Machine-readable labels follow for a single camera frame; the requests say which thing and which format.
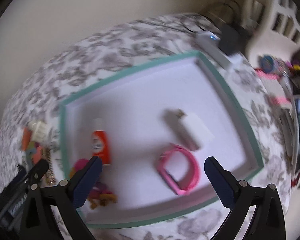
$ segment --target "cable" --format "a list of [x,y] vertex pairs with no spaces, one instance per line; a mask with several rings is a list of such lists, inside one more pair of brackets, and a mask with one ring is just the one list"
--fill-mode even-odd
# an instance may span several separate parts
[[172,26],[169,26],[169,25],[166,25],[166,24],[162,24],[162,23],[148,22],[148,21],[145,21],[145,20],[137,20],[137,22],[146,23],[146,24],[150,24],[150,25],[157,25],[157,26],[161,26],[161,27],[170,28],[170,29],[173,29],[173,30],[176,30],[176,31],[179,31],[179,32],[192,34],[191,30],[182,30],[182,29],[179,29],[179,28],[176,28],[176,27],[172,27]]
[[[238,11],[234,10],[234,8],[229,5],[228,3],[226,3],[227,1],[229,2],[233,2],[236,4],[237,8],[238,8]],[[238,16],[241,15],[241,6],[235,1],[235,0],[225,0],[225,2],[215,2],[215,3],[212,3],[210,5],[208,5],[205,9],[206,12],[209,12],[209,10],[211,10],[212,8],[215,8],[215,7],[218,7],[218,6],[226,6],[226,7],[229,7],[231,10],[232,10],[232,20],[231,20],[231,24],[234,23],[234,22],[237,22],[239,18],[237,18]],[[180,19],[180,24],[183,26],[184,29],[180,29],[180,28],[177,28],[177,27],[173,27],[173,26],[169,26],[167,24],[162,24],[162,23],[157,23],[157,22],[150,22],[150,21],[146,21],[146,20],[137,20],[138,22],[140,23],[145,23],[145,24],[149,24],[149,25],[157,25],[157,26],[161,26],[161,27],[165,27],[165,28],[170,28],[170,29],[173,29],[173,30],[176,30],[176,31],[179,31],[179,32],[183,32],[183,33],[188,33],[188,34],[196,34],[197,31],[193,31],[191,29],[189,29],[186,24],[185,24],[185,19],[186,18],[190,18],[190,19],[194,19],[195,20],[195,24],[197,25],[197,27],[202,30],[202,31],[207,31],[206,29],[202,28],[202,25],[201,23],[199,22],[199,18],[201,19],[201,17],[203,17],[205,20],[209,21],[218,31],[219,31],[219,28],[217,26],[217,24],[210,18],[210,17],[207,17],[203,14],[198,14],[198,13],[195,13],[195,14],[187,14],[187,15],[183,15]]]
[[227,1],[228,1],[228,3],[229,3],[229,2],[233,2],[233,3],[237,6],[238,11],[236,12],[236,14],[237,14],[238,19],[241,19],[241,11],[242,11],[242,8],[241,8],[240,4],[239,4],[237,1],[235,1],[235,0],[225,0],[225,3],[226,3]]
[[235,21],[235,19],[236,19],[237,13],[236,13],[236,11],[234,10],[234,8],[231,5],[229,5],[229,4],[225,3],[225,2],[215,2],[215,3],[212,3],[212,4],[210,4],[210,5],[208,5],[206,7],[205,11],[208,12],[212,8],[215,8],[215,7],[218,7],[218,6],[227,6],[227,7],[229,7],[232,10],[232,14],[233,14],[232,20],[231,20],[231,24],[232,24]]

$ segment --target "pink watch strap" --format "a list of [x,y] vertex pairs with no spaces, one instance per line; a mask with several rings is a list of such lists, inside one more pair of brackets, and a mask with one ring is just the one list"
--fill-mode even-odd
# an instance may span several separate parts
[[[182,146],[171,144],[172,149],[161,154],[159,163],[157,166],[157,170],[164,181],[168,184],[168,186],[177,194],[177,195],[188,195],[190,191],[197,186],[200,179],[200,167],[198,165],[197,160],[194,158],[191,152]],[[180,188],[178,183],[172,178],[172,176],[166,171],[164,168],[167,164],[169,158],[172,156],[174,152],[182,153],[190,163],[190,172],[191,179],[187,186]]]

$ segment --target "chair backrest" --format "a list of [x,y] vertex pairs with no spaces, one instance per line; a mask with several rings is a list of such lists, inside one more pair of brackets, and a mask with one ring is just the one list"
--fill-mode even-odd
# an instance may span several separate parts
[[268,0],[256,33],[246,47],[252,67],[259,66],[259,57],[271,55],[290,61],[300,49],[300,14],[292,0]]

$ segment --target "screw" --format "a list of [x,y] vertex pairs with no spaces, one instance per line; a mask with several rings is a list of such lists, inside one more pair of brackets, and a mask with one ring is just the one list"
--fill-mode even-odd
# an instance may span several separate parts
[[35,189],[37,189],[37,187],[38,187],[37,184],[32,184],[31,187],[30,187],[30,189],[35,190]]
[[68,184],[68,181],[66,179],[63,179],[62,181],[59,182],[59,185],[64,187]]
[[273,190],[276,189],[276,186],[275,186],[275,184],[273,184],[273,183],[269,184],[269,187],[270,187],[270,189],[273,189]]
[[246,187],[248,185],[248,183],[245,180],[240,180],[239,181],[240,186],[242,187]]

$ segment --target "floral bedspread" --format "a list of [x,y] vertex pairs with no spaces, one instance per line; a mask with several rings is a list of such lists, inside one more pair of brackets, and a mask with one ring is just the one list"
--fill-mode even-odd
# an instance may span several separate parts
[[[206,29],[214,28],[205,18],[195,14],[160,16],[120,24],[75,43],[40,67],[8,101],[4,110],[0,127],[0,189],[17,174],[19,163],[26,165],[20,146],[27,122],[41,119],[51,126],[49,145],[53,169],[57,181],[60,181],[63,173],[58,146],[59,102],[123,68],[199,49],[193,34],[185,28],[198,31],[198,22]],[[291,190],[290,166],[283,136],[267,101],[265,88],[247,61],[227,73],[210,60],[236,95],[259,142],[265,168],[250,184],[260,187],[276,184],[286,212]],[[91,231],[97,239],[210,239],[228,212],[217,201],[196,212],[149,226]],[[237,236],[239,239],[242,239],[252,214],[253,208]],[[60,215],[55,213],[55,216],[63,236],[70,239]]]

